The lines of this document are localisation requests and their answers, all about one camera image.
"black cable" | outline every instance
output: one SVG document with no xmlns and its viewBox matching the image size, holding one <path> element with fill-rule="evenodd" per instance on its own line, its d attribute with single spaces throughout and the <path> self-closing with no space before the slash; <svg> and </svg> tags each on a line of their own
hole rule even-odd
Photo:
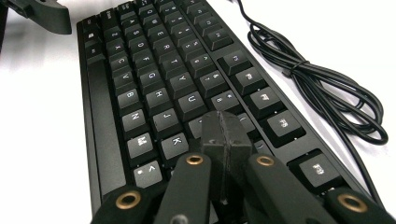
<svg viewBox="0 0 396 224">
<path fill-rule="evenodd" d="M 251 19 L 245 13 L 241 0 L 237 2 L 243 17 L 250 22 L 250 31 L 247 34 L 250 44 L 268 62 L 282 67 L 285 76 L 293 79 L 298 91 L 311 107 L 334 127 L 357 163 L 374 201 L 384 208 L 373 180 L 347 136 L 354 134 L 375 145 L 388 142 L 387 132 L 381 126 L 384 110 L 379 100 L 350 77 L 307 61 L 285 36 Z M 356 97 L 359 99 L 358 103 L 352 105 L 339 98 L 326 89 L 323 83 Z M 374 113 L 373 118 L 361 110 L 365 105 Z M 346 115 L 360 123 L 352 122 Z M 371 133 L 378 133 L 379 137 L 372 137 Z"/>
</svg>

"black mount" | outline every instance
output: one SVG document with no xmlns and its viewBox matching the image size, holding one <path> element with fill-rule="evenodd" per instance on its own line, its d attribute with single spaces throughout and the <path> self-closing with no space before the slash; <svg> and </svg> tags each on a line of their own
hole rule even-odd
<svg viewBox="0 0 396 224">
<path fill-rule="evenodd" d="M 69 9 L 56 0 L 0 0 L 26 19 L 58 35 L 72 34 Z"/>
</svg>

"white surface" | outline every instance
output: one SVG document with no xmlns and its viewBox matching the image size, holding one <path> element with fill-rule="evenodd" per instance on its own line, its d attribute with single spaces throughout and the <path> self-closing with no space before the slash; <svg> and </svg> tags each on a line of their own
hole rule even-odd
<svg viewBox="0 0 396 224">
<path fill-rule="evenodd" d="M 8 16 L 0 55 L 0 223 L 89 223 L 92 218 L 75 24 L 124 1 L 59 2 L 70 10 L 72 35 L 49 33 L 13 11 Z M 209 2 L 250 48 L 237 4 Z M 384 205 L 396 217 L 391 1 L 244 3 L 251 18 L 286 36 L 311 63 L 352 77 L 381 100 L 389 142 L 382 147 L 355 142 Z M 289 80 L 259 62 L 361 181 L 331 128 L 300 100 Z"/>
</svg>

